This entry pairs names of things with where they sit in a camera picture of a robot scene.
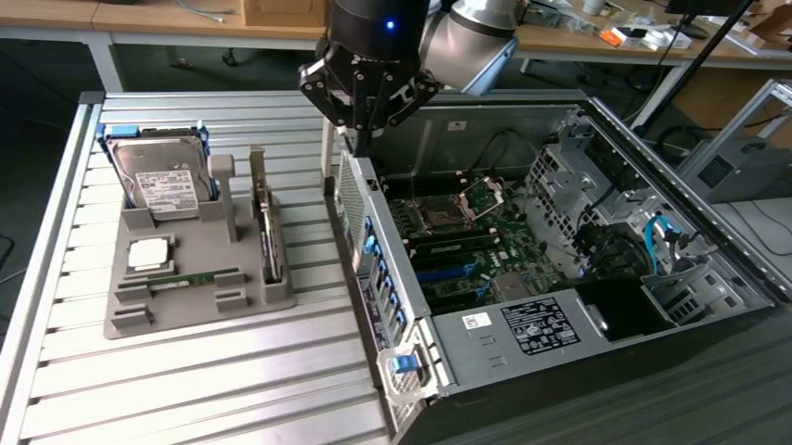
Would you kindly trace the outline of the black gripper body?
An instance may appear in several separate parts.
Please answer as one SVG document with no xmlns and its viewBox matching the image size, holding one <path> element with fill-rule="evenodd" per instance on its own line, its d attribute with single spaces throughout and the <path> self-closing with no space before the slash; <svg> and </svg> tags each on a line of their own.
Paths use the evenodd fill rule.
<svg viewBox="0 0 792 445">
<path fill-rule="evenodd" d="M 356 129 L 369 129 L 384 74 L 392 73 L 403 84 L 423 70 L 428 12 L 427 1 L 337 1 L 332 7 L 320 59 L 341 86 L 338 95 L 349 97 Z"/>
</svg>

